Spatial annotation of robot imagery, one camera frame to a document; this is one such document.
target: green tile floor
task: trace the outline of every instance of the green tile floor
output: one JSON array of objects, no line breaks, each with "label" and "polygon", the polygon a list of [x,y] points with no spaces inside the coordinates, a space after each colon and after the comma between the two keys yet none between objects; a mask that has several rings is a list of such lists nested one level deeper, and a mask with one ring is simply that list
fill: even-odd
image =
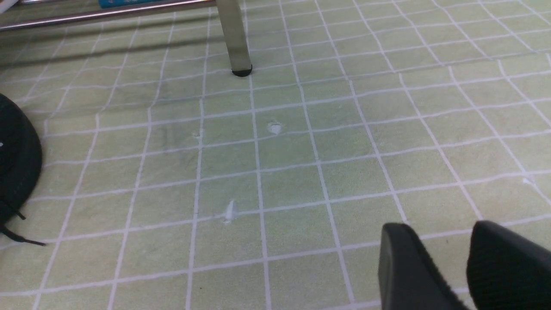
[{"label": "green tile floor", "polygon": [[476,220],[551,248],[550,2],[242,9],[249,78],[215,8],[0,35],[0,92],[45,154],[10,226],[50,243],[0,238],[3,309],[378,309],[391,221],[469,303]]}]

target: metal bar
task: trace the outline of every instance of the metal bar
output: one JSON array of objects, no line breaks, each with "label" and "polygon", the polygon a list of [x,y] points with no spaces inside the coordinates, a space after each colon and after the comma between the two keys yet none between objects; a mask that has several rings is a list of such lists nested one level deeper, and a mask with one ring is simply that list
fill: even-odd
[{"label": "metal bar", "polygon": [[81,14],[31,20],[28,22],[15,24],[0,25],[0,32],[75,23],[106,22],[121,18],[171,13],[178,10],[191,10],[214,6],[216,6],[216,0],[162,1],[157,3],[148,3],[143,5],[127,6],[122,8],[106,9]]},{"label": "metal bar", "polygon": [[251,74],[252,64],[238,0],[217,0],[218,16],[230,56],[231,71],[238,77]]},{"label": "metal bar", "polygon": [[63,1],[63,0],[19,0],[17,1],[17,4],[26,5],[26,4],[50,3],[50,2],[59,2],[59,1]]}]

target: chrome rod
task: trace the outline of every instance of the chrome rod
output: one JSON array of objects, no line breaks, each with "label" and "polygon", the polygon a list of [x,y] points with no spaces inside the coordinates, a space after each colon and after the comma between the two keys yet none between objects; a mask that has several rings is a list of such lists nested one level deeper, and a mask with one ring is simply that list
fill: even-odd
[{"label": "chrome rod", "polygon": [[51,2],[60,2],[60,1],[63,1],[63,0],[19,0],[17,1],[17,4],[26,5],[26,4],[51,3]]},{"label": "chrome rod", "polygon": [[121,18],[172,13],[178,10],[191,10],[214,6],[216,6],[216,0],[161,1],[156,3],[130,5],[122,8],[105,9],[94,12],[37,19],[28,22],[14,23],[8,25],[0,25],[0,32],[75,23],[106,22],[111,20],[118,20]]}]

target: white debris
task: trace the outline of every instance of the white debris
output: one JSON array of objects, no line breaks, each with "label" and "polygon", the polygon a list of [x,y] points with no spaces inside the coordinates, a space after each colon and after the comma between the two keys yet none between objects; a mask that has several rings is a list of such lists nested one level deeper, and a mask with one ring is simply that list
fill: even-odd
[{"label": "white debris", "polygon": [[226,207],[226,213],[224,215],[224,224],[230,224],[237,217],[237,208],[235,207],[235,200],[230,201]]},{"label": "white debris", "polygon": [[282,126],[280,123],[273,121],[268,124],[268,131],[273,133],[274,135],[278,135],[281,133]]},{"label": "white debris", "polygon": [[523,182],[524,184],[534,185],[534,181],[533,181],[533,180],[530,180],[530,179],[528,179],[528,178],[523,178],[523,179],[522,179],[522,182]]}]

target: shoelace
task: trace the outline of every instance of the shoelace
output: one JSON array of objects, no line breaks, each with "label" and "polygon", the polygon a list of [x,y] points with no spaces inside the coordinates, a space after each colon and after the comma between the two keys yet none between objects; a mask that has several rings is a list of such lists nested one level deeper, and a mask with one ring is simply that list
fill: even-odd
[{"label": "shoelace", "polygon": [[[13,208],[5,199],[0,198],[0,202],[2,202],[4,206],[8,207],[14,214],[16,214],[22,220],[26,219],[26,217],[24,217],[23,214],[21,214],[21,212],[19,212],[15,208]],[[36,245],[40,245],[42,247],[46,246],[46,243],[38,242],[38,241],[34,241],[34,240],[28,240],[25,237],[22,237],[22,236],[20,236],[16,233],[12,232],[5,225],[0,225],[0,233],[3,233],[4,235],[6,235],[6,237],[10,238],[11,240],[13,240],[15,242],[36,244]]]}]

